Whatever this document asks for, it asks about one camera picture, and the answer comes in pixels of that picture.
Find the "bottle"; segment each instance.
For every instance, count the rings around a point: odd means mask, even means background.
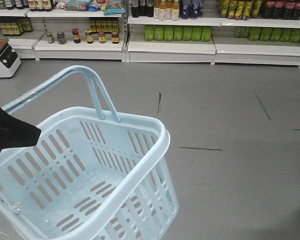
[[[179,20],[179,12],[180,12],[179,0],[173,0],[172,14],[171,14],[171,20],[172,21],[178,21]]]
[[[6,9],[8,9],[8,10],[14,9],[14,5],[12,4],[11,0],[4,0],[4,3],[5,3]]]
[[[277,19],[278,17],[281,16],[281,12],[282,12],[284,5],[285,5],[284,0],[276,0],[275,1],[274,7],[273,7],[273,13],[271,16],[273,19]]]
[[[160,0],[154,0],[154,7],[153,7],[153,18],[154,19],[159,19],[159,5],[160,5]]]
[[[28,0],[30,11],[37,11],[37,6],[35,0]]]
[[[78,28],[73,28],[71,31],[72,31],[74,43],[75,44],[81,43],[79,29]]]
[[[167,0],[167,2],[166,2],[166,19],[168,19],[168,20],[172,18],[172,5],[173,5],[173,1]]]
[[[284,7],[282,9],[282,15],[281,18],[282,19],[290,19],[290,15],[294,10],[296,4],[296,0],[287,0],[284,4]]]
[[[292,20],[298,20],[300,17],[300,0],[297,0],[297,2],[294,5],[294,9],[291,15]]]
[[[246,21],[250,18],[251,8],[252,8],[252,0],[246,0],[243,9],[242,20]]]
[[[146,16],[146,15],[147,15],[147,4],[146,4],[146,0],[140,0],[139,15],[140,15],[140,16]]]
[[[154,0],[146,1],[146,15],[149,18],[152,18],[154,16]]]
[[[251,17],[252,18],[257,18],[260,8],[262,5],[262,0],[254,0],[253,5],[252,5],[252,12],[251,12]]]
[[[43,9],[46,12],[50,12],[53,8],[54,3],[52,2],[52,0],[42,0],[43,3]]]
[[[131,14],[133,18],[139,17],[139,0],[131,0]]]
[[[167,3],[166,0],[161,0],[159,4],[159,20],[166,20],[167,17]]]

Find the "plastic bottle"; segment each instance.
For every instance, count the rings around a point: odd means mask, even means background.
[[[168,19],[168,20],[172,18],[172,5],[173,5],[173,1],[167,0],[167,2],[166,2],[166,19]]]
[[[146,15],[149,18],[152,18],[154,16],[154,0],[146,1]]]
[[[180,12],[179,0],[173,0],[172,14],[171,14],[171,20],[172,21],[178,21],[179,20],[179,12]]]
[[[139,0],[131,0],[131,14],[133,18],[139,17]]]
[[[154,0],[154,7],[153,7],[153,18],[159,19],[159,4],[160,0]]]
[[[272,18],[273,19],[277,19],[278,17],[281,16],[282,13],[282,9],[285,5],[285,1],[284,0],[276,0],[274,3],[274,7],[273,7],[273,13],[272,13]]]
[[[284,4],[284,7],[282,9],[282,19],[290,19],[290,15],[294,10],[296,4],[296,0],[287,0]]]
[[[146,16],[146,15],[147,15],[147,4],[146,4],[146,0],[140,0],[139,15],[140,15],[140,16]]]
[[[294,5],[294,9],[291,15],[292,20],[298,20],[300,17],[300,0],[297,0],[297,2]]]
[[[164,21],[167,18],[167,3],[166,0],[161,0],[159,4],[159,20]]]

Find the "sauce jar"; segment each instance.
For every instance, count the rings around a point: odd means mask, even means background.
[[[73,34],[73,41],[75,44],[79,44],[81,42],[80,40],[80,33],[78,28],[72,29],[72,34]]]
[[[85,30],[86,42],[88,44],[92,44],[94,42],[94,38],[92,37],[91,29]]]
[[[106,35],[104,31],[99,32],[99,42],[104,44],[106,42]]]
[[[119,33],[117,31],[113,31],[111,34],[111,40],[113,44],[118,44],[119,43]]]
[[[58,43],[59,44],[66,44],[67,40],[66,40],[65,33],[63,31],[57,32],[56,36],[58,38]]]
[[[55,42],[54,36],[52,35],[52,32],[46,33],[46,40],[49,44],[53,44]]]

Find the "juice bottle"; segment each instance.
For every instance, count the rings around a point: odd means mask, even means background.
[[[159,20],[166,20],[167,18],[167,3],[166,0],[161,0],[159,4]]]
[[[172,5],[173,5],[173,1],[167,0],[167,2],[166,2],[166,19],[172,18]]]
[[[173,0],[172,14],[171,14],[172,21],[178,21],[179,20],[179,12],[180,12],[179,0]]]
[[[159,4],[160,4],[160,0],[154,0],[154,4],[153,4],[153,18],[154,19],[159,18]]]

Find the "light blue plastic basket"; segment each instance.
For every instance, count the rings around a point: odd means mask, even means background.
[[[62,110],[38,125],[37,146],[0,153],[0,211],[26,240],[160,240],[178,212],[162,122],[117,113],[85,66],[62,70],[3,109],[11,114],[74,73],[86,78],[95,109]]]

